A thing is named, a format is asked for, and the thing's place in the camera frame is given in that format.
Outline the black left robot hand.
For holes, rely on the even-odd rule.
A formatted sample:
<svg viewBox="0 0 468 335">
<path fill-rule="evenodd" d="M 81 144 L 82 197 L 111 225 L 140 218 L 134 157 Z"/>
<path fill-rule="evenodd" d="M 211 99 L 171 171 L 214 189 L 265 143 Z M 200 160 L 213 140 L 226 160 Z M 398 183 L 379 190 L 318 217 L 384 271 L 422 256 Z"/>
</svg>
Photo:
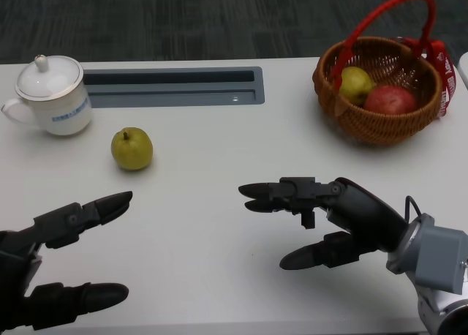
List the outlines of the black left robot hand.
<svg viewBox="0 0 468 335">
<path fill-rule="evenodd" d="M 39 285 L 26 291 L 42 263 L 41 246 L 60 249 L 80 234 L 124 214 L 132 192 L 120 192 L 85 205 L 70 203 L 34 218 L 20 231 L 1 232 L 1 331 L 31 326 L 35 331 L 73 323 L 77 317 L 111 308 L 127 299 L 129 290 L 118 283 L 62 283 Z"/>
</svg>

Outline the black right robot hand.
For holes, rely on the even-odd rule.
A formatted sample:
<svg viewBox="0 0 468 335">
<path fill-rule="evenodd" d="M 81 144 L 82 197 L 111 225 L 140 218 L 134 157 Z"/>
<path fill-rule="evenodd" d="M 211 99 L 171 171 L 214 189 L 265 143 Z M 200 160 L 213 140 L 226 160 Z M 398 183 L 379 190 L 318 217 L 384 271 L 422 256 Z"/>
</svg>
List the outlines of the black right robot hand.
<svg viewBox="0 0 468 335">
<path fill-rule="evenodd" d="M 288 211 L 301 217 L 306 229 L 315 227 L 316 208 L 340 227 L 321 242 L 297 249 L 280 261 L 284 270 L 315 266 L 335 268 L 354 263 L 363 254 L 394 251 L 409 224 L 378 197 L 346 178 L 323 184 L 313 177 L 283 177 L 273 183 L 245 184 L 239 192 L 249 198 L 253 212 Z"/>
</svg>

